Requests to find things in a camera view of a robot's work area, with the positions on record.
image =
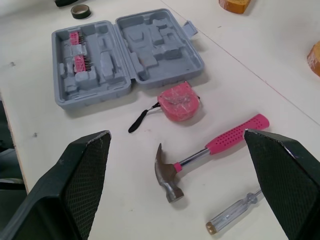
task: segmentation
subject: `clear screwdriver handle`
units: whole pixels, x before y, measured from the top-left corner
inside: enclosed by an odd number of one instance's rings
[[[209,233],[213,235],[217,232],[220,232],[233,220],[242,215],[245,211],[249,209],[251,205],[254,205],[258,202],[257,196],[260,193],[261,190],[259,190],[257,193],[248,193],[244,199],[235,202],[233,205],[221,212],[218,216],[211,219],[206,224]]]

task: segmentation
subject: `hammer grip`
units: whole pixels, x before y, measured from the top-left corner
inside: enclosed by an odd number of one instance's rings
[[[269,127],[268,119],[262,114],[258,114],[245,123],[217,136],[205,147],[209,149],[210,155],[221,153],[244,140],[246,129],[263,130],[267,127]]]

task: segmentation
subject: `gray plastic tool case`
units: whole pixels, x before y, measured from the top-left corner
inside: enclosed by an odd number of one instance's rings
[[[83,43],[71,45],[78,32]],[[168,9],[120,17],[112,25],[99,21],[52,33],[53,81],[56,103],[81,108],[120,98],[132,80],[151,89],[189,80],[201,74],[204,62],[189,38],[198,31],[183,27]],[[75,73],[74,57],[89,61],[88,71]]]

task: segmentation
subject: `roll of tape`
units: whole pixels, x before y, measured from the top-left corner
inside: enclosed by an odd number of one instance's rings
[[[85,19],[90,16],[91,11],[89,6],[79,4],[71,8],[71,14],[75,19]]]

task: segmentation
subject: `hammer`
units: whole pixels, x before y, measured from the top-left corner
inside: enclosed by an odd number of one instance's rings
[[[174,203],[184,196],[182,190],[175,183],[175,176],[184,167],[213,154],[221,153],[244,140],[245,129],[263,130],[269,127],[268,119],[258,114],[245,123],[217,136],[210,141],[203,150],[189,156],[188,158],[174,164],[166,164],[162,160],[162,145],[159,144],[154,170],[160,186],[166,191],[166,198],[169,203]]]

